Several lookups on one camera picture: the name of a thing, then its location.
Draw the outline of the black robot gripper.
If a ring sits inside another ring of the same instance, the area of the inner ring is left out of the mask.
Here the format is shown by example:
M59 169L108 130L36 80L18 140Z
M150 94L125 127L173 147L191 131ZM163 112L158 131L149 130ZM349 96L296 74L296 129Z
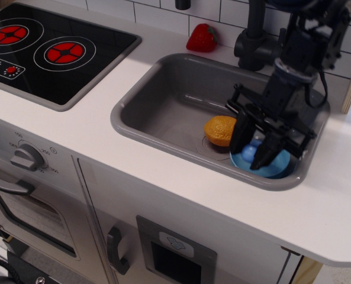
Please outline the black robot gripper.
M304 105L311 103L311 91L317 78L313 63L291 63L285 59L274 61L274 71L261 93L243 84L234 86L233 96L226 107L236 114L230 153L241 153L254 139L258 145L250 165L252 170L269 166L285 149L295 157L304 154L316 133L299 117Z

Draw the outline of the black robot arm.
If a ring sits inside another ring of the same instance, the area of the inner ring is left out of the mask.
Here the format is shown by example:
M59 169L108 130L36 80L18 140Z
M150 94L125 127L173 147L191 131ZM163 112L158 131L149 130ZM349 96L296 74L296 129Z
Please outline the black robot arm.
M263 92L238 84L227 101L237 118L231 153L240 153L255 132L264 135L250 165L253 170L269 165L282 150L301 157L316 137L300 115L307 108L325 105L326 98L313 97L313 86L340 58L351 22L351 1L271 1L291 15L274 41L263 28L265 5L265 1L250 1L247 28L238 36L234 54L244 69L257 71L272 64L273 73Z

